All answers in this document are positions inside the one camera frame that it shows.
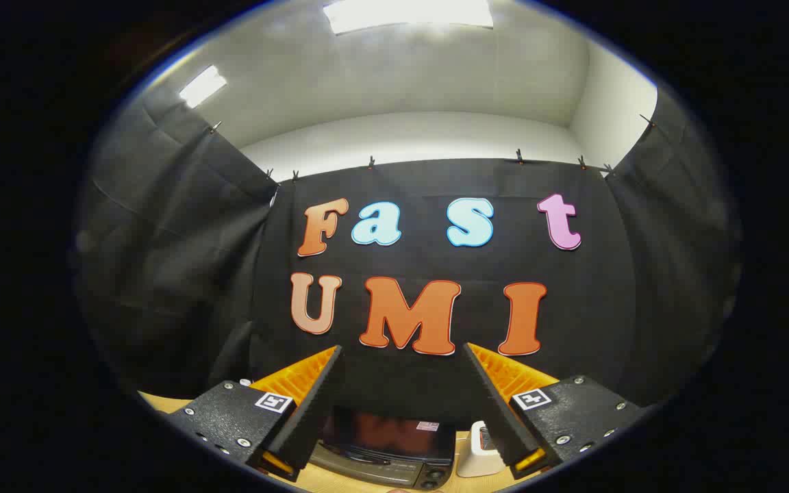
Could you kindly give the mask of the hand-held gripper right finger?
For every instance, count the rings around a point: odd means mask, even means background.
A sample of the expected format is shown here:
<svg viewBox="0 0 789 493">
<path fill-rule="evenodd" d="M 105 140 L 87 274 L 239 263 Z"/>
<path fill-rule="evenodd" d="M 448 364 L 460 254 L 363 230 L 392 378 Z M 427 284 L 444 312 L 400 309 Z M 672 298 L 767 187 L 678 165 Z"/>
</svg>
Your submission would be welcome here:
<svg viewBox="0 0 789 493">
<path fill-rule="evenodd" d="M 514 479 L 578 461 L 648 414 L 586 375 L 557 379 L 463 344 L 475 411 Z"/>
</svg>

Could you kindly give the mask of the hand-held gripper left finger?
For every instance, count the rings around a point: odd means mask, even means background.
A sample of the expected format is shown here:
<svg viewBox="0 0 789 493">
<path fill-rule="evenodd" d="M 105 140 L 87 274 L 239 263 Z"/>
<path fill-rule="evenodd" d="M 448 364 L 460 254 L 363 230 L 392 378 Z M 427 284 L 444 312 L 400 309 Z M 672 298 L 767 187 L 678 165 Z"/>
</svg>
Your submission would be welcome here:
<svg viewBox="0 0 789 493">
<path fill-rule="evenodd" d="M 296 481 L 331 415 L 344 374 L 342 347 L 335 344 L 255 383 L 223 381 L 165 417 L 225 461 Z"/>
</svg>

